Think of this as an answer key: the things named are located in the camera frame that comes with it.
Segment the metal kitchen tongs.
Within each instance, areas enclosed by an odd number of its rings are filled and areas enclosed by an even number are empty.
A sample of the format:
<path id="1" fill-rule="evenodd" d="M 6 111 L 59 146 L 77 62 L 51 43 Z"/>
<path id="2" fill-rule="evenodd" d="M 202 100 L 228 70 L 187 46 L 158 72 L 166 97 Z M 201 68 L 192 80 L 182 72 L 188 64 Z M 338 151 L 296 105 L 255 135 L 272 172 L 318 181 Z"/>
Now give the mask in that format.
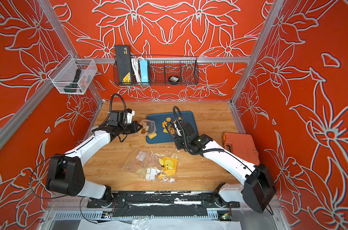
<path id="1" fill-rule="evenodd" d="M 173 122 L 168 122 L 166 127 L 165 127 L 165 130 L 170 133 L 171 135 L 176 135 L 177 134 L 177 131 L 176 131 L 176 124 L 173 123 Z"/>

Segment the yellow square cookie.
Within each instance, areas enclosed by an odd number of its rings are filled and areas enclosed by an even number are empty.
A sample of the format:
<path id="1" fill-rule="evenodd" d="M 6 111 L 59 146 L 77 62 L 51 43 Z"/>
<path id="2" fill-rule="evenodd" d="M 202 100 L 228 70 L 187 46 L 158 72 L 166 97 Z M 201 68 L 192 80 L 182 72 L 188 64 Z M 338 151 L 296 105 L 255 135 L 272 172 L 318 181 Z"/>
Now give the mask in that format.
<path id="1" fill-rule="evenodd" d="M 153 139 L 153 138 L 155 138 L 156 136 L 157 136 L 157 134 L 156 134 L 156 133 L 153 133 L 153 134 L 149 135 L 148 137 L 149 137 L 150 139 Z"/>

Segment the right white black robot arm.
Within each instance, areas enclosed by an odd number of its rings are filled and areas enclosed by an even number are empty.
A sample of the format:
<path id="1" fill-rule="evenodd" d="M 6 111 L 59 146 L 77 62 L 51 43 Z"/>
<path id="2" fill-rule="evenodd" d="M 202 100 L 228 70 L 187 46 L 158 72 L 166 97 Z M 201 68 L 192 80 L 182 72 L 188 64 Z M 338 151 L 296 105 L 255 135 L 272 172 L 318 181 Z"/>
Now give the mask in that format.
<path id="1" fill-rule="evenodd" d="M 176 148 L 217 163 L 241 183 L 240 186 L 219 184 L 213 192 L 214 203 L 222 207 L 230 202 L 243 202 L 257 213 L 267 210 L 273 214 L 270 202 L 276 195 L 276 186 L 266 165 L 248 162 L 220 146 L 208 135 L 199 135 L 190 123 L 184 121 L 177 106 L 173 107 L 173 115 Z"/>

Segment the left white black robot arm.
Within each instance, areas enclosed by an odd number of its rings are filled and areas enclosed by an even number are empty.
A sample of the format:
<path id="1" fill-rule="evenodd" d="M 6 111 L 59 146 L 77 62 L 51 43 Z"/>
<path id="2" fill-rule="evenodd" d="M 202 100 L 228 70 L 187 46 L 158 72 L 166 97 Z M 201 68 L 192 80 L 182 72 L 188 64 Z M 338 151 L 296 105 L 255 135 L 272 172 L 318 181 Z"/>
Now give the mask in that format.
<path id="1" fill-rule="evenodd" d="M 134 110 L 127 106 L 123 106 L 123 110 L 113 110 L 113 105 L 110 105 L 106 119 L 93 129 L 88 139 L 65 154 L 51 157 L 46 189 L 66 196 L 93 198 L 105 206 L 109 205 L 113 200 L 111 187 L 87 180 L 83 167 L 114 139 L 123 143 L 129 135 L 142 129 L 142 125 L 133 120 L 134 115 Z"/>

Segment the brown star cookie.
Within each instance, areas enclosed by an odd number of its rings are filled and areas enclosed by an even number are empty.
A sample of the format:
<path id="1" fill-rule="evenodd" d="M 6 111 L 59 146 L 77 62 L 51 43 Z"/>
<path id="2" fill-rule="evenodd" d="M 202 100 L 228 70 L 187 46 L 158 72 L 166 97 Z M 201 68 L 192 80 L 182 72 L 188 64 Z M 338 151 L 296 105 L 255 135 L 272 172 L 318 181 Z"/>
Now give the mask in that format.
<path id="1" fill-rule="evenodd" d="M 146 129 L 146 128 L 141 130 L 141 134 L 142 134 L 142 135 L 146 135 L 146 134 L 148 134 L 148 133 L 149 133 L 149 132 L 148 132 L 148 129 Z"/>

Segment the clear bag yellow dog print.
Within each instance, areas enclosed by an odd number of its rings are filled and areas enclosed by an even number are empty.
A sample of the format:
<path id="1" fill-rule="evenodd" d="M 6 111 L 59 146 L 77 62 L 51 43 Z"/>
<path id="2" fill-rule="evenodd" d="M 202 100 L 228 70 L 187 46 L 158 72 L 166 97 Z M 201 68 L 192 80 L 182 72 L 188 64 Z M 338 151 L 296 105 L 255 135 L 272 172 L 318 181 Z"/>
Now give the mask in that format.
<path id="1" fill-rule="evenodd" d="M 142 135 L 141 134 L 141 130 L 139 131 L 139 134 L 141 135 L 141 136 L 149 136 L 149 135 L 151 135 L 151 134 L 153 134 L 153 133 L 156 133 L 156 125 L 155 125 L 155 122 L 154 121 L 151 121 L 151 120 L 147 120 L 147 119 L 143 119 L 143 120 L 141 120 L 140 121 L 140 123 L 139 123 L 140 125 L 142 125 L 142 128 L 143 129 L 148 129 L 148 134 L 146 134 L 146 135 Z"/>

